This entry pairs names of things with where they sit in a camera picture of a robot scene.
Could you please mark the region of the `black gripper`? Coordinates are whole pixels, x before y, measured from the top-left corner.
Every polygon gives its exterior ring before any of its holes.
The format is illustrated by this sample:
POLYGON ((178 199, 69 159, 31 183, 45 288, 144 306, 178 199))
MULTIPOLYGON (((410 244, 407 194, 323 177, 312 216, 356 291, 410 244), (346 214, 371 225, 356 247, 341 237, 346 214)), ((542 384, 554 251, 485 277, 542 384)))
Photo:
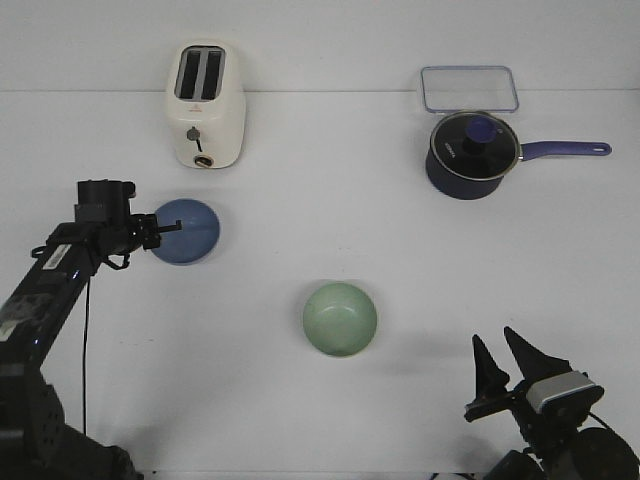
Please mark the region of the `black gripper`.
MULTIPOLYGON (((504 337, 526 382, 531 384, 572 371, 570 363, 546 355, 511 327, 504 337)), ((475 362, 475 399, 465 406, 464 419, 473 422, 502 411, 509 411, 521 437, 532 450, 551 450, 566 443, 580 426, 580 417, 552 417, 537 413, 526 399, 524 390, 506 390, 509 375, 501 370, 484 341, 474 334, 472 347, 475 362)))
POLYGON ((182 229, 182 221, 171 225, 158 226, 155 214, 134 214, 123 225, 108 226, 102 231, 103 253, 132 253, 143 248, 150 250, 161 245, 160 232, 182 229))

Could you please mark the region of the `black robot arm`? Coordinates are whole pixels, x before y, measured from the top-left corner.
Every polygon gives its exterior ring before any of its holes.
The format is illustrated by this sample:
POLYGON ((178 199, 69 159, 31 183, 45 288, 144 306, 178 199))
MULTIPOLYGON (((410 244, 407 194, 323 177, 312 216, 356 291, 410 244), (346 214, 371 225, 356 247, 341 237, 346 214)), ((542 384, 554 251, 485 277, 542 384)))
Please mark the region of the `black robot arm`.
POLYGON ((1 307, 1 476, 4 479, 140 479, 128 452, 104 446, 65 422, 41 373, 62 326, 101 265, 125 269, 135 250, 155 249, 165 232, 153 214, 133 214, 130 181, 77 185, 75 218, 59 224, 1 307))
POLYGON ((511 390, 509 375, 501 370, 483 340, 475 335, 474 400, 466 405, 468 422, 508 411, 527 444, 509 451, 486 479, 637 479, 639 457, 604 421, 585 428, 588 418, 599 418, 592 406, 604 396, 602 386, 569 361, 547 355, 506 327, 504 336, 522 373, 511 390))

